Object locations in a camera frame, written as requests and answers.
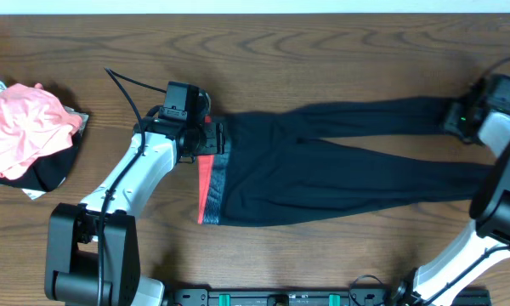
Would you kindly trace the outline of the black leggings red waistband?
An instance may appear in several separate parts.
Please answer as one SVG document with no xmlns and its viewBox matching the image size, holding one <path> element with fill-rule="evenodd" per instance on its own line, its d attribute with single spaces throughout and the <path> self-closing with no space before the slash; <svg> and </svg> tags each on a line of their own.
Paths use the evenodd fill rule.
<svg viewBox="0 0 510 306">
<path fill-rule="evenodd" d="M 438 135 L 449 104 L 447 98 L 413 97 L 218 116 L 225 151 L 199 160 L 198 221 L 274 226 L 468 200 L 489 166 L 420 161 L 337 144 L 347 137 Z"/>
</svg>

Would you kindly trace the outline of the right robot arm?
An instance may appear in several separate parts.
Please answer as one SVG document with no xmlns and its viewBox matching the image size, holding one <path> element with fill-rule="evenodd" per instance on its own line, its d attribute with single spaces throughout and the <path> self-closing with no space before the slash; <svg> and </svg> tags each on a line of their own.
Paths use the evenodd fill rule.
<svg viewBox="0 0 510 306">
<path fill-rule="evenodd" d="M 486 72 L 442 123 L 464 141 L 490 148 L 496 163 L 471 201 L 470 222 L 433 261 L 411 271 L 387 305 L 489 305 L 469 284 L 510 258 L 510 76 Z"/>
</svg>

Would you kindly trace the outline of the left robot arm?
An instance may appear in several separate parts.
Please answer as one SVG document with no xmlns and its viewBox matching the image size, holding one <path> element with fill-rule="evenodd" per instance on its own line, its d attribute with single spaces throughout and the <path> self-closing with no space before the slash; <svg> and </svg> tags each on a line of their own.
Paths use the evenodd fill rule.
<svg viewBox="0 0 510 306">
<path fill-rule="evenodd" d="M 170 82 L 162 105 L 140 117 L 127 152 L 80 203 L 48 222 L 44 292 L 67 305 L 163 305 L 162 282 L 141 274 L 136 221 L 160 181 L 184 158 L 224 152 L 209 95 Z"/>
</svg>

